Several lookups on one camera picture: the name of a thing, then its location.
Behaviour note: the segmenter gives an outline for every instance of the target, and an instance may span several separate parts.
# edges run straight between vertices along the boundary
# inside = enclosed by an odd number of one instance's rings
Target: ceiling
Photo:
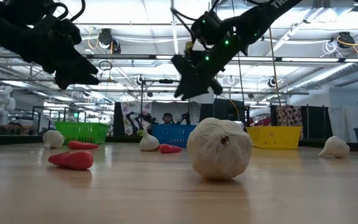
[[[80,0],[61,0],[60,2],[69,8],[69,17],[76,14],[81,8]],[[275,46],[275,57],[358,57],[354,48],[334,50],[331,45],[327,45],[331,37],[336,38],[339,32],[350,32],[358,43],[358,4],[353,1],[351,6],[334,7],[332,9],[313,9],[312,7],[296,7],[277,19],[271,26],[272,41]],[[207,0],[173,0],[174,7],[189,17],[197,18],[211,4]],[[167,0],[87,0],[86,9],[83,15],[77,20],[76,25],[80,28],[83,41],[75,48],[81,54],[106,54],[109,52],[97,47],[97,33],[102,28],[112,29],[112,34],[121,45],[122,55],[173,55],[182,52],[190,35],[178,21],[177,25],[172,25],[173,17],[170,12],[171,1]],[[221,19],[240,15],[252,7],[251,4],[244,4],[244,1],[221,1],[218,6],[218,16]],[[264,40],[260,40],[250,46],[250,57],[270,57],[270,34],[264,34]],[[99,86],[71,86],[69,91],[47,91],[57,90],[57,86],[52,82],[53,74],[41,71],[38,65],[29,65],[21,59],[0,58],[0,78],[20,80],[28,78],[31,81],[21,85],[17,83],[17,88],[39,89],[37,93],[40,97],[50,98],[51,96],[65,96],[74,101],[85,102],[89,98],[84,98],[85,89],[100,91],[102,95],[112,101],[126,101],[140,99],[140,94],[136,91],[126,93],[128,90],[139,90],[136,79],[142,76],[148,80],[158,80],[169,78],[177,80],[180,78],[175,67],[165,60],[141,60],[141,59],[109,59],[113,68],[110,71],[99,69],[98,77],[106,81],[109,77],[117,80],[118,83],[102,82]],[[101,59],[91,60],[96,66]],[[240,76],[244,91],[260,92],[272,91],[267,82],[274,76],[272,62],[250,62],[242,61],[241,66],[237,62],[225,66],[225,71],[218,74],[218,81],[225,91],[241,91]],[[334,67],[323,63],[277,63],[276,73],[280,80],[280,86],[288,86],[301,78],[323,68]],[[148,86],[148,90],[154,91],[154,96],[147,97],[149,100],[175,100],[173,93],[176,84],[166,85],[158,82]],[[242,100],[241,94],[225,94],[234,100]],[[261,100],[266,95],[259,95]]]

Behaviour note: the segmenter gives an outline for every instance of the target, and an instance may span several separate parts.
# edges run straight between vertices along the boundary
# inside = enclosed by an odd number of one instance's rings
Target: table surface
[[[245,173],[210,182],[186,152],[112,143],[94,166],[50,165],[42,144],[0,146],[0,223],[358,223],[358,153],[254,149]]]

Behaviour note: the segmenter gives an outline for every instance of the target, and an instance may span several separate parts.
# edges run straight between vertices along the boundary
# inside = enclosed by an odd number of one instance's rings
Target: poster
[[[124,117],[124,129],[125,135],[128,136],[137,136],[140,127],[140,102],[123,102],[121,105],[122,116]],[[150,116],[152,113],[152,103],[144,103],[142,108],[142,114],[145,116]],[[142,127],[146,129],[149,127],[150,123],[143,119]]]

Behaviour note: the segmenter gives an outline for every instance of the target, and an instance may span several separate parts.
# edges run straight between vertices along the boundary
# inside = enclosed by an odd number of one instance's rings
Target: blue basket
[[[195,128],[195,125],[154,124],[152,134],[160,144],[187,147],[187,139]]]

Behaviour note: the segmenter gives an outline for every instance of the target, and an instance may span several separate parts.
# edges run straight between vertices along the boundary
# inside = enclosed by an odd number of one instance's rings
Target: white humanoid robot
[[[16,108],[16,101],[11,98],[12,91],[11,86],[0,86],[0,125],[8,123],[9,112]]]

